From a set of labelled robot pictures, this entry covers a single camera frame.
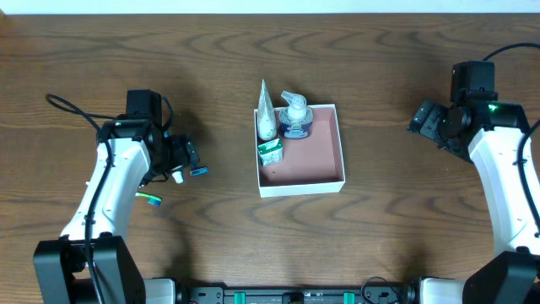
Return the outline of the green white toothbrush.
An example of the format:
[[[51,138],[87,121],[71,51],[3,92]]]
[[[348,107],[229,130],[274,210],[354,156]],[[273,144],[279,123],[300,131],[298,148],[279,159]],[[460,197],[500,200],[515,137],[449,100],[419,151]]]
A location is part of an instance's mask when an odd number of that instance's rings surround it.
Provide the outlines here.
[[[149,194],[149,193],[137,192],[135,196],[140,197],[140,198],[145,198],[148,204],[152,204],[154,206],[160,206],[162,202],[161,197],[153,195],[153,194]]]

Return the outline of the Colgate toothpaste tube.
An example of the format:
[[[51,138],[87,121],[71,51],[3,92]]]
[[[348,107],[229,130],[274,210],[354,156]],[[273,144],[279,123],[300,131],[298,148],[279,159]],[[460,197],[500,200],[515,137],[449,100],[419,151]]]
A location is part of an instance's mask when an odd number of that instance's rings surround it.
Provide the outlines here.
[[[184,182],[184,177],[181,169],[172,171],[170,175],[173,177],[175,183],[182,184]]]

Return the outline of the white Pantene tube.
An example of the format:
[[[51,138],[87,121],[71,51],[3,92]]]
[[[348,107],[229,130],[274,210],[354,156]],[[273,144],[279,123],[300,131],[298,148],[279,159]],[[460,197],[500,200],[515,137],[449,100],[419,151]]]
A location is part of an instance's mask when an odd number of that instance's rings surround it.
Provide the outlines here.
[[[258,101],[256,130],[258,137],[263,141],[273,140],[277,136],[275,111],[264,79]]]

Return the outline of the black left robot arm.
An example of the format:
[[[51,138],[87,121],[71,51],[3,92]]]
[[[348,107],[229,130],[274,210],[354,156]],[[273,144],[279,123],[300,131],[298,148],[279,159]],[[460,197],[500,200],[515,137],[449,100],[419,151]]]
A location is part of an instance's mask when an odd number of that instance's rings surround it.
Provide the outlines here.
[[[145,279],[126,237],[140,188],[158,175],[181,182],[199,161],[191,138],[151,119],[115,119],[99,130],[98,156],[77,212],[33,263],[45,303],[174,303],[173,279]]]

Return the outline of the purple hand soap pump bottle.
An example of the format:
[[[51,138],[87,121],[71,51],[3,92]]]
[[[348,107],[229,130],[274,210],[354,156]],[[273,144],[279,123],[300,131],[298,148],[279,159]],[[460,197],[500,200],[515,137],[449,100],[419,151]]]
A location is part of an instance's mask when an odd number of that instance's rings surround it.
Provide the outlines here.
[[[314,121],[312,109],[303,95],[283,91],[281,97],[289,104],[278,114],[279,134],[282,138],[303,139],[311,135]]]

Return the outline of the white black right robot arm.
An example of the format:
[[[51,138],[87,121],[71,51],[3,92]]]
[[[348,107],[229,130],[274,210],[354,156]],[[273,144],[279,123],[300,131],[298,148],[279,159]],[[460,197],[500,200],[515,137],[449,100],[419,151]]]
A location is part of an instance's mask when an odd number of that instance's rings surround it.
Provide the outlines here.
[[[468,100],[451,108],[424,100],[408,131],[476,167],[489,209],[494,258],[466,280],[423,278],[417,303],[539,301],[539,180],[521,106]]]

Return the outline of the green white soap packet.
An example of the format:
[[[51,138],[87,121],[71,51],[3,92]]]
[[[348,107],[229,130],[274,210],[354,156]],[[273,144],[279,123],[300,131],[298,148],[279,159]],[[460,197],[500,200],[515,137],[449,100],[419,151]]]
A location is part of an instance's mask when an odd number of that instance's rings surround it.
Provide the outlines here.
[[[256,149],[259,162],[263,167],[279,163],[284,159],[284,145],[280,138],[259,144]]]

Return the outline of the blue disposable razor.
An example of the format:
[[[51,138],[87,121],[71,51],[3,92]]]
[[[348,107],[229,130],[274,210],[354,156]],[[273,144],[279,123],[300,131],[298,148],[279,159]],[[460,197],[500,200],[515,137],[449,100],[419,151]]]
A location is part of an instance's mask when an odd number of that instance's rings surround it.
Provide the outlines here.
[[[201,176],[207,173],[208,173],[208,168],[206,166],[201,166],[201,167],[193,166],[192,169],[190,170],[191,176]]]

